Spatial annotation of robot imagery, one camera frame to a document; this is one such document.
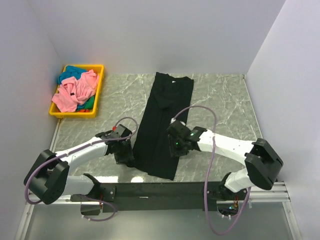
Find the black t shirt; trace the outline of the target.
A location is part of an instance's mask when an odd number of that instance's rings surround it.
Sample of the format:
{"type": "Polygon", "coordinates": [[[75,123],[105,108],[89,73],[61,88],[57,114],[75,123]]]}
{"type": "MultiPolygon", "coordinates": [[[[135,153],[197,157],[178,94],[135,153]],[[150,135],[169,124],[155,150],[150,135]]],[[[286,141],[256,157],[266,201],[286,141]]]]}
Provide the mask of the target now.
{"type": "Polygon", "coordinates": [[[157,72],[133,146],[134,167],[150,176],[173,180],[179,163],[170,154],[171,119],[191,104],[194,80],[157,72]]]}

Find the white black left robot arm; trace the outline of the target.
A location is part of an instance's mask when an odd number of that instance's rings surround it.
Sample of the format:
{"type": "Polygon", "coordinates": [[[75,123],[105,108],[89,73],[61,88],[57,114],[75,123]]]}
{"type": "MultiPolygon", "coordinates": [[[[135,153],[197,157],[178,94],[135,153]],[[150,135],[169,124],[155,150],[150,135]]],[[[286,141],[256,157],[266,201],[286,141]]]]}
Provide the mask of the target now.
{"type": "Polygon", "coordinates": [[[130,139],[133,134],[119,124],[67,150],[52,152],[46,149],[37,157],[23,184],[46,205],[66,195],[82,195],[88,201],[103,199],[105,191],[95,177],[88,173],[80,176],[69,173],[90,160],[109,154],[120,164],[133,161],[130,139]]]}

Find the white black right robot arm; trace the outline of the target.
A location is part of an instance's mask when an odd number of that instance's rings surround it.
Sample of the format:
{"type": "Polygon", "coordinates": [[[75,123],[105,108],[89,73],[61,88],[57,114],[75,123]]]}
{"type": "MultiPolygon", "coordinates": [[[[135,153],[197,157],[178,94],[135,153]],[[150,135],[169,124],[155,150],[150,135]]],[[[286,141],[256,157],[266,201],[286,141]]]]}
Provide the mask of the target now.
{"type": "Polygon", "coordinates": [[[196,126],[189,129],[184,122],[172,119],[167,129],[169,151],[173,157],[186,156],[190,151],[210,152],[232,159],[243,169],[227,173],[211,193],[222,201],[231,200],[249,187],[269,191],[278,179],[284,162],[263,138],[240,140],[196,126]]]}

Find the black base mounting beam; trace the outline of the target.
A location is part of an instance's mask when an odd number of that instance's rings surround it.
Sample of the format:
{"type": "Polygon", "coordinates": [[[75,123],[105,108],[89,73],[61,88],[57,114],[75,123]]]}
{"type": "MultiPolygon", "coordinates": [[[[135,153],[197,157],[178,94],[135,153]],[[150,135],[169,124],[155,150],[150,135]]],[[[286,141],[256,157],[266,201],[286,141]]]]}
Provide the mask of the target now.
{"type": "MultiPolygon", "coordinates": [[[[209,211],[217,211],[217,201],[244,200],[247,190],[237,193],[220,193],[222,185],[218,181],[207,184],[207,204],[209,211]]],[[[205,210],[204,182],[135,182],[101,183],[101,193],[90,195],[94,200],[103,200],[113,204],[118,211],[154,211],[154,210],[205,210]]],[[[90,202],[79,194],[70,198],[71,202],[81,202],[80,212],[84,216],[98,216],[100,213],[112,213],[113,208],[106,204],[90,202]]]]}

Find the orange red t shirt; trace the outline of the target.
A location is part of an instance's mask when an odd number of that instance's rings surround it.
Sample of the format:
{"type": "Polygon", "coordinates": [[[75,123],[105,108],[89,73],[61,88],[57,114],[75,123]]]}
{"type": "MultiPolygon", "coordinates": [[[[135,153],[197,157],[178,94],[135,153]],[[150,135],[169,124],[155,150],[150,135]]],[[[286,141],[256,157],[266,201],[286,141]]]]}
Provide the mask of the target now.
{"type": "Polygon", "coordinates": [[[76,113],[91,113],[92,109],[77,109],[76,113]]]}

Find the pink t shirt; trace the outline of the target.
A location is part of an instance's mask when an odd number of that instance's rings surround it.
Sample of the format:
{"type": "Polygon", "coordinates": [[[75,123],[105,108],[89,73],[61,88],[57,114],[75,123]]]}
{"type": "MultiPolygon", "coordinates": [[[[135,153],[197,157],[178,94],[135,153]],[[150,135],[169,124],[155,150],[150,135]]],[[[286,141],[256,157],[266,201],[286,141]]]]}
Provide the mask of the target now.
{"type": "Polygon", "coordinates": [[[74,76],[62,80],[58,93],[52,97],[52,102],[60,112],[75,112],[78,105],[83,105],[97,92],[100,76],[92,69],[81,74],[79,79],[74,76]]]}

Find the teal blue t shirt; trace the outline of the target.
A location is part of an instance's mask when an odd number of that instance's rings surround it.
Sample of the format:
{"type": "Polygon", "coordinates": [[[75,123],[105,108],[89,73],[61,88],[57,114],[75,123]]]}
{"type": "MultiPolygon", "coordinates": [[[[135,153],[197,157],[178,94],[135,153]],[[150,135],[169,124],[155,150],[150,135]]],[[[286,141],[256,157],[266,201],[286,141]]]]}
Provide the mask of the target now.
{"type": "Polygon", "coordinates": [[[81,78],[82,73],[86,72],[86,69],[72,65],[67,65],[65,67],[65,70],[58,76],[57,84],[60,85],[64,79],[68,79],[71,77],[75,77],[77,80],[79,80],[81,78]]]}

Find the aluminium extrusion rail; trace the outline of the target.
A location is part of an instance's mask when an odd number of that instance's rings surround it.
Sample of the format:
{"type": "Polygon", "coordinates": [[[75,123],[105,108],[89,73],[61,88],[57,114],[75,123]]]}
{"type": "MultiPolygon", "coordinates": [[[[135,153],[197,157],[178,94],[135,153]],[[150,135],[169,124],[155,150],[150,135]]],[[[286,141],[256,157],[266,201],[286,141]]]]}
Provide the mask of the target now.
{"type": "MultiPolygon", "coordinates": [[[[28,192],[28,197],[31,201],[36,202],[40,199],[33,193],[28,192]]],[[[71,195],[64,195],[52,204],[79,204],[81,201],[71,200],[71,195]]],[[[217,201],[218,204],[227,204],[232,201],[217,201]]],[[[287,191],[287,187],[284,182],[276,182],[271,190],[262,190],[256,186],[251,188],[249,203],[287,203],[291,202],[291,198],[287,191]]]]}

